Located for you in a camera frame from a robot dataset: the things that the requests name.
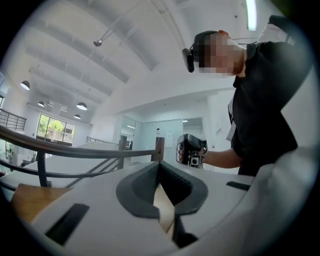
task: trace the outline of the white ceiling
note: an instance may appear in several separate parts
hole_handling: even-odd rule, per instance
[[[242,2],[49,0],[20,30],[1,69],[36,107],[42,99],[77,112],[75,105],[85,102],[88,111],[79,114],[89,123],[114,90],[153,72],[165,76],[182,62],[181,50],[195,34],[223,29],[233,38],[255,35],[246,29]],[[101,38],[102,45],[94,46]],[[29,92],[19,86],[23,80],[30,82]]]

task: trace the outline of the handheld camera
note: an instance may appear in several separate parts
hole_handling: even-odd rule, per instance
[[[182,161],[179,161],[179,150],[183,151]],[[191,134],[181,135],[177,140],[176,161],[190,167],[200,168],[202,158],[208,154],[208,144],[206,140],[198,139]]]

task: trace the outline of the head-mounted camera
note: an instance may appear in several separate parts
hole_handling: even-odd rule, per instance
[[[203,49],[204,49],[203,46],[206,44],[205,38],[206,38],[206,36],[211,35],[211,34],[218,34],[218,32],[217,31],[205,31],[200,34],[197,34],[194,37],[194,43],[190,47],[190,49],[184,48],[182,50],[182,56],[183,56],[185,66],[190,73],[195,71],[194,62],[199,61],[200,52],[203,51]]]

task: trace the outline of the person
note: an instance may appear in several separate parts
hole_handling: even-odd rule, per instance
[[[223,30],[206,31],[195,36],[193,57],[201,72],[235,76],[235,93],[228,105],[231,148],[209,151],[203,163],[226,169],[239,167],[239,175],[255,176],[261,166],[274,163],[297,147],[281,109],[311,66],[300,47],[269,41],[245,48]],[[178,153],[181,160],[182,147]]]

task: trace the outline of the fluorescent light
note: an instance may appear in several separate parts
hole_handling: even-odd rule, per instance
[[[257,30],[257,7],[255,0],[245,0],[247,28],[250,31]]]

